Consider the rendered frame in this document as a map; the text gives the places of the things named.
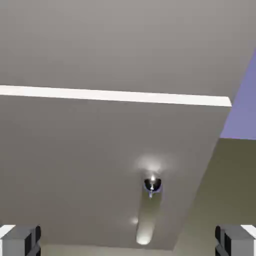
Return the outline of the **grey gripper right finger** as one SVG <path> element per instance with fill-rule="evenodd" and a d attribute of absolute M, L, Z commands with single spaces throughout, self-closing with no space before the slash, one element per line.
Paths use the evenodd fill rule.
<path fill-rule="evenodd" d="M 215 256 L 256 256 L 256 225 L 217 225 Z"/>

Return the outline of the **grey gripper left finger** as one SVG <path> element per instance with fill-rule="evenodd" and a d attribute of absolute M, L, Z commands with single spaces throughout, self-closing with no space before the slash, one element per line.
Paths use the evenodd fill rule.
<path fill-rule="evenodd" d="M 41 226 L 0 224 L 0 256 L 41 256 Z"/>

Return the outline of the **plain grey cabinet door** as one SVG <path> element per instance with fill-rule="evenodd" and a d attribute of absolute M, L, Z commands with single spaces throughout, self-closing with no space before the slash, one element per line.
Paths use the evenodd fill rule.
<path fill-rule="evenodd" d="M 256 0 L 0 0 L 0 84 L 234 98 Z"/>

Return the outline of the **grey painted cabinet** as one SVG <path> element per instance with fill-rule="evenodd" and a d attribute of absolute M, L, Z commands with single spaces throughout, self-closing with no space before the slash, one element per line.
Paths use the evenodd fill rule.
<path fill-rule="evenodd" d="M 0 0 L 0 223 L 172 250 L 256 49 L 256 0 Z"/>

